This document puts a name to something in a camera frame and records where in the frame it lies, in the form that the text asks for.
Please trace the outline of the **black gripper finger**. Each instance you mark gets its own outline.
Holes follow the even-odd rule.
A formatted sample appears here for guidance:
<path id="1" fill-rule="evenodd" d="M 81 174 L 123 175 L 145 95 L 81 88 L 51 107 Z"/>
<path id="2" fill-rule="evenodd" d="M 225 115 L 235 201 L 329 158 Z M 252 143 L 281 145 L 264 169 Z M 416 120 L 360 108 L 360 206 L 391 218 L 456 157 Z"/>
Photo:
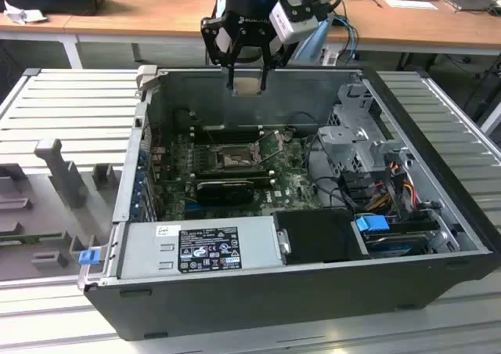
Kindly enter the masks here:
<path id="1" fill-rule="evenodd" d="M 204 17 L 200 23 L 200 32 L 210 61 L 228 70 L 228 90 L 234 88 L 236 63 L 236 40 L 232 37 L 231 26 L 231 16 Z"/>
<path id="2" fill-rule="evenodd" d="M 272 40 L 265 40 L 261 45 L 261 52 L 263 64 L 260 91 L 264 92 L 269 72 L 285 65 L 290 56 L 288 54 L 288 45 L 284 45 L 278 36 L 275 36 Z"/>

